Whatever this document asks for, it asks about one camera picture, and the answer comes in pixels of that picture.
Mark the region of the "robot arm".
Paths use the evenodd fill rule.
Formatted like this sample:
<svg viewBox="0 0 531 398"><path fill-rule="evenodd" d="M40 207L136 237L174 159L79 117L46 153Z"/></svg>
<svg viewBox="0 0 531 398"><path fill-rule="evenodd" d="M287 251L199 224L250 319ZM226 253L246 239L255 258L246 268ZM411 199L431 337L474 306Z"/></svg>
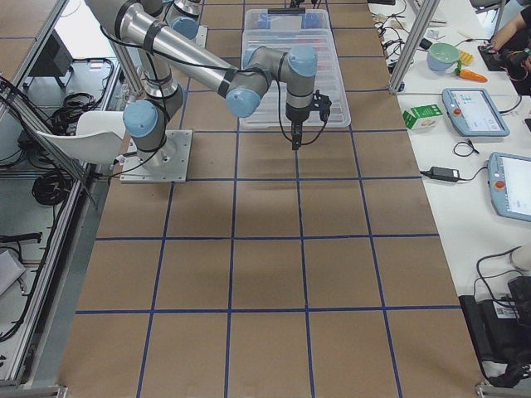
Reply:
<svg viewBox="0 0 531 398"><path fill-rule="evenodd" d="M200 14L200 2L196 0L171 0L166 1L166 9L163 19L171 24L180 17L192 19L198 22Z"/></svg>
<svg viewBox="0 0 531 398"><path fill-rule="evenodd" d="M136 46L165 65L215 90L238 118L253 115L273 81L284 83L285 115L291 122L294 150L303 146L303 124L313 111L328 121L330 101L314 87L318 56L310 46L279 51L252 48L240 69L172 29L162 18L160 1L89 1L102 31L124 46Z"/></svg>

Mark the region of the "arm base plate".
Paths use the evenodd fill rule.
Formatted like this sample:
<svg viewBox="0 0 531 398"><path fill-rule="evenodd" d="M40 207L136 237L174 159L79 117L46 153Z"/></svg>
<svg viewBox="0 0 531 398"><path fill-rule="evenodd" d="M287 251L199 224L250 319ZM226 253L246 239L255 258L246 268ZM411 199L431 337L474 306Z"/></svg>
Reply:
<svg viewBox="0 0 531 398"><path fill-rule="evenodd" d="M192 147L192 130L166 130L166 143L151 158L136 148L129 140L128 151L137 154L124 160L124 173L119 175L123 183L186 182Z"/></svg>
<svg viewBox="0 0 531 398"><path fill-rule="evenodd" d="M207 26L203 25L191 25L187 27L182 27L180 32L189 40L193 40L197 45L202 48L206 47L207 44Z"/></svg>

